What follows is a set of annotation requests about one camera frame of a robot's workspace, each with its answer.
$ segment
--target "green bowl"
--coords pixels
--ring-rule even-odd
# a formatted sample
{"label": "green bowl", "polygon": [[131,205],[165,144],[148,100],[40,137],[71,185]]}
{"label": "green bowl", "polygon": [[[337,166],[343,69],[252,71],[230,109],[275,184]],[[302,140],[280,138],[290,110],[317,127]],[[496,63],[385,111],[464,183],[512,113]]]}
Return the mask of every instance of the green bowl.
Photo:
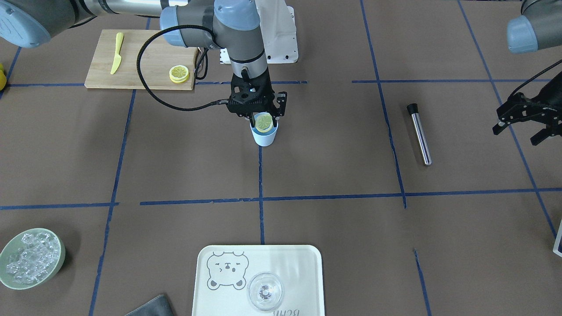
{"label": "green bowl", "polygon": [[[55,265],[55,268],[41,282],[37,282],[35,284],[19,284],[19,283],[14,282],[13,281],[13,275],[8,274],[6,272],[6,265],[9,262],[10,255],[17,254],[17,250],[19,248],[25,247],[25,244],[21,241],[21,238],[23,237],[23,235],[25,233],[37,234],[37,233],[42,233],[42,232],[52,234],[55,237],[55,240],[60,245],[60,248],[61,248],[60,256],[53,263]],[[27,231],[22,232],[19,235],[17,235],[16,237],[12,238],[12,240],[10,240],[10,242],[6,245],[6,247],[4,247],[4,250],[2,250],[2,252],[0,252],[0,282],[2,282],[2,284],[4,284],[5,286],[7,286],[7,287],[9,287],[13,290],[27,290],[27,289],[35,287],[37,285],[41,285],[41,284],[49,281],[52,277],[55,276],[55,274],[57,274],[57,272],[61,269],[62,263],[65,261],[65,255],[66,255],[65,245],[62,243],[60,238],[55,233],[53,233],[50,230],[45,229],[45,228],[28,229]]]}

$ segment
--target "knife handle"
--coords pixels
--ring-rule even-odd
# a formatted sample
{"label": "knife handle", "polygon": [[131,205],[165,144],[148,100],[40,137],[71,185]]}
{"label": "knife handle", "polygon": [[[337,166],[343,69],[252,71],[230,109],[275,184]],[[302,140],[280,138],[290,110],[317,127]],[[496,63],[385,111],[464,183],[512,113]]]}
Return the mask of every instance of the knife handle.
{"label": "knife handle", "polygon": [[123,37],[125,37],[125,34],[123,34],[122,32],[117,33],[117,36],[115,38],[115,53],[119,54],[119,52],[121,52],[121,45],[123,45]]}

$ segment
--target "black cap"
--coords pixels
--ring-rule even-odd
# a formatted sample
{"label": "black cap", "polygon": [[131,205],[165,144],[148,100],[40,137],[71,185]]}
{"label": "black cap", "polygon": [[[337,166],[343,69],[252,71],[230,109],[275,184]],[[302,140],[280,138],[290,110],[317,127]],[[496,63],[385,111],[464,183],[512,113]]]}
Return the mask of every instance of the black cap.
{"label": "black cap", "polygon": [[412,114],[414,114],[414,113],[419,113],[419,112],[418,112],[418,104],[417,104],[417,103],[412,103],[412,104],[408,105],[406,108],[408,109],[408,113],[409,113],[410,115],[412,115]]}

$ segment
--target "wooden cutting board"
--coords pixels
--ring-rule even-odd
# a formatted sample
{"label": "wooden cutting board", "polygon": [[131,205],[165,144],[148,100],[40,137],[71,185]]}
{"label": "wooden cutting board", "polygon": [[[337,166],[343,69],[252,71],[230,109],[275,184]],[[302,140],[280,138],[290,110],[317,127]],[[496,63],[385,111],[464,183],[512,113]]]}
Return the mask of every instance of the wooden cutting board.
{"label": "wooden cutting board", "polygon": [[[115,37],[123,32],[121,65],[116,73],[110,74],[115,54]],[[92,64],[86,77],[86,88],[103,89],[144,89],[137,74],[137,56],[146,40],[157,30],[102,30]],[[199,50],[195,47],[172,46],[164,36],[155,39],[145,50],[140,69],[144,80],[154,90],[193,90],[193,69]],[[170,68],[184,65],[189,69],[189,79],[180,84],[169,77]]]}

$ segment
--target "bear drawing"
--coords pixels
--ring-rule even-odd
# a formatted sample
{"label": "bear drawing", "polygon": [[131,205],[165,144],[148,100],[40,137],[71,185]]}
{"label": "bear drawing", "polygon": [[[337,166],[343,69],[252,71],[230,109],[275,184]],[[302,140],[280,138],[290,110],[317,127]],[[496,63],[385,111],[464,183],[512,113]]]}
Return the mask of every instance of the bear drawing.
{"label": "bear drawing", "polygon": [[236,290],[241,290],[246,286],[244,274],[248,268],[248,257],[233,252],[214,253],[207,260],[209,269],[209,280],[207,286],[211,290],[216,290],[222,286],[233,286]]}

